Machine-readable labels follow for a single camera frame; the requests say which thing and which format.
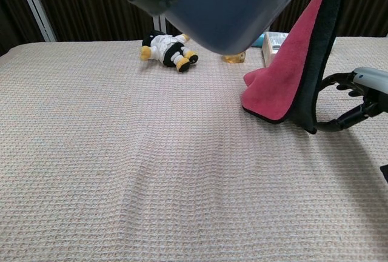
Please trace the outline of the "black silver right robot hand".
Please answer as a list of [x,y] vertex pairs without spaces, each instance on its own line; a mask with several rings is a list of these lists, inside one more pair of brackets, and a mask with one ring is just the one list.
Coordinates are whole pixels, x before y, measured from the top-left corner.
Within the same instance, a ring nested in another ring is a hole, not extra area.
[[318,122],[323,132],[346,130],[368,118],[388,113],[388,72],[371,67],[357,67],[349,73],[335,73],[322,80],[320,90],[337,85],[337,90],[349,90],[349,96],[363,98],[363,103],[337,119]]

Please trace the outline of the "pink and grey towel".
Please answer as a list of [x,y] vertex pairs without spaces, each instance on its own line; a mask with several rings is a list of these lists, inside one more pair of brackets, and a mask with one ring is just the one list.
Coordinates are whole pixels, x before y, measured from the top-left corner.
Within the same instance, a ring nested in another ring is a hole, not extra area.
[[272,124],[318,130],[316,103],[345,0],[311,0],[272,62],[244,76],[243,109]]

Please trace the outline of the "white tissue pack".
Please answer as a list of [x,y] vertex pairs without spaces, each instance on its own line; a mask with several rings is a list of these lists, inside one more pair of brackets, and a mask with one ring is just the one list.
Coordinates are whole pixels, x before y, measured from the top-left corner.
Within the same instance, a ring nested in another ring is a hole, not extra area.
[[268,67],[286,40],[288,33],[265,32],[262,44],[262,53],[265,66]]

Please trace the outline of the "blue plastic bag roll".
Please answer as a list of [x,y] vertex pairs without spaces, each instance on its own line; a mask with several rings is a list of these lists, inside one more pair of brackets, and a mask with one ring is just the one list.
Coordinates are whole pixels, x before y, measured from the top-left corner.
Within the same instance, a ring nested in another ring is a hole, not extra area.
[[255,42],[251,45],[252,47],[258,47],[261,48],[263,46],[265,34],[262,33],[256,40]]

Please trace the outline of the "yellow tea bottle white cap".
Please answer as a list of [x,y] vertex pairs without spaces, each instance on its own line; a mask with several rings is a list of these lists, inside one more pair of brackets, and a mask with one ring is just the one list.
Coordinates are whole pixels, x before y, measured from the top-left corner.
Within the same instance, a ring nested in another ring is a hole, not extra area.
[[222,59],[230,64],[240,64],[246,59],[246,51],[234,55],[222,55]]

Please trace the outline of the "black white yellow plush toy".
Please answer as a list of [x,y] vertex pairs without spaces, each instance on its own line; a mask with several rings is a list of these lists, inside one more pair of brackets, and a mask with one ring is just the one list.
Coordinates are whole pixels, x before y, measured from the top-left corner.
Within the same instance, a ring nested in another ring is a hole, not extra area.
[[189,36],[169,35],[159,30],[152,30],[143,40],[140,59],[155,59],[167,67],[175,67],[178,72],[186,72],[199,57],[196,52],[185,46]]

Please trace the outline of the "beige waffle tablecloth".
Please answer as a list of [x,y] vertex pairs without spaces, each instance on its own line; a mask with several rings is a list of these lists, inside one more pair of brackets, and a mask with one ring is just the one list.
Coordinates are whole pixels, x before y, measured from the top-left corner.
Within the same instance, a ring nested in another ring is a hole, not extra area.
[[243,110],[259,49],[139,41],[0,57],[0,262],[388,262],[388,115],[311,135]]

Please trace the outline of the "dark brown curtain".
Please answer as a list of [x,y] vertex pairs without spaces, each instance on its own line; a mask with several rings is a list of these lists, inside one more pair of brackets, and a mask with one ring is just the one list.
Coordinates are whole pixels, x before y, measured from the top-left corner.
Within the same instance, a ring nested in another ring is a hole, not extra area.
[[[58,41],[140,40],[153,19],[128,0],[40,0]],[[388,0],[346,0],[338,36],[388,35]],[[0,0],[0,56],[43,41],[27,0]]]

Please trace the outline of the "white partition frame post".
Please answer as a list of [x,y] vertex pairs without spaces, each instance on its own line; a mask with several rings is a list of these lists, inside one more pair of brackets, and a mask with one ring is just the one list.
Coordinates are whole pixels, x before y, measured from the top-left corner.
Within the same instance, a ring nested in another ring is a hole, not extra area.
[[38,25],[39,31],[45,42],[56,42],[56,35],[43,7],[41,0],[27,0],[33,17]]
[[155,30],[159,30],[163,33],[167,33],[166,17],[164,15],[154,16],[153,27]]

